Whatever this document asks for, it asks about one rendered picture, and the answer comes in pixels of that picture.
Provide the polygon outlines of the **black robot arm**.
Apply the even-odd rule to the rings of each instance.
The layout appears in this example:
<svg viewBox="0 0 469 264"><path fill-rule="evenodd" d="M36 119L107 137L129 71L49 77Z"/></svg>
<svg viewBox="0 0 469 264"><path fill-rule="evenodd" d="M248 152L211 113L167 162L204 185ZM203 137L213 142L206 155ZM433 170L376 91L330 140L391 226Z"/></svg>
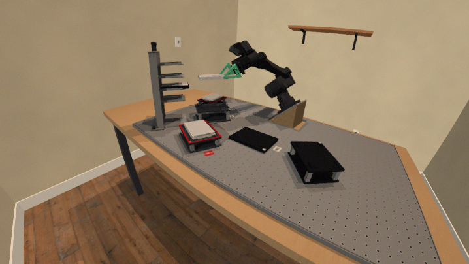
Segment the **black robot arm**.
<svg viewBox="0 0 469 264"><path fill-rule="evenodd" d="M242 66L251 62L252 67L264 69L275 74L276 79L265 86L265 91L270 98L277 96L277 100L280 103L279 107L281 108L281 110L277 112L278 114L300 102L300 100L295 101L293 96L291 97L288 90L286 90L290 85L295 84L289 67L281 68L277 66L267 59L267 55L264 52L257 53L255 49L250 46L248 41L242 41L232 45L229 51L236 56L241 55L234 60L240 61Z"/></svg>

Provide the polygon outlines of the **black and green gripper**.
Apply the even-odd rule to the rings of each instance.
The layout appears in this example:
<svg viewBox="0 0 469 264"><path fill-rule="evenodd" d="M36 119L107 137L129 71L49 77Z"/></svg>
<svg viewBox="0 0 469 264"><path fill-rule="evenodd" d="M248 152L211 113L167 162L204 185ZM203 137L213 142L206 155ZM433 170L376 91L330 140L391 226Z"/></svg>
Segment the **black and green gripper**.
<svg viewBox="0 0 469 264"><path fill-rule="evenodd" d="M232 65L229 64L229 62L226 64L226 66L223 68L223 70L220 72L220 74L222 74L224 72L224 70L228 67L229 70L226 72L226 74L223 76L224 79L229 79L229 78L241 78L241 74L245 74L245 71L246 69L248 69L249 67L251 67L251 62L246 64L245 66L242 66L241 63L239 61L235 61L233 60L232 62ZM227 75L232 75L232 74L236 74L235 76L227 76Z"/></svg>

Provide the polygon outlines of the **grey slotted rack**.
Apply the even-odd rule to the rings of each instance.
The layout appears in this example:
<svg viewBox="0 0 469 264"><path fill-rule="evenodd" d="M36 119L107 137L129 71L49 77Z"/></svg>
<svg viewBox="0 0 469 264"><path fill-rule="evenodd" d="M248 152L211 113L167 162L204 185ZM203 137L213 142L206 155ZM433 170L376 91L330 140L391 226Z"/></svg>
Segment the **grey slotted rack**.
<svg viewBox="0 0 469 264"><path fill-rule="evenodd" d="M163 91L184 90L183 88L166 88L160 89L162 78L184 78L184 74L170 73L161 74L161 66L166 65L183 65L182 62L163 62L160 63L159 52L148 52L150 64L150 76L152 83L152 93L154 99L155 117L157 127L178 127L180 124L187 122L186 114L165 115L164 103L186 101L185 95L163 95ZM160 64L159 64L160 63ZM180 75L180 76L177 76ZM175 99L175 100L174 100ZM164 116L163 116L164 113Z"/></svg>

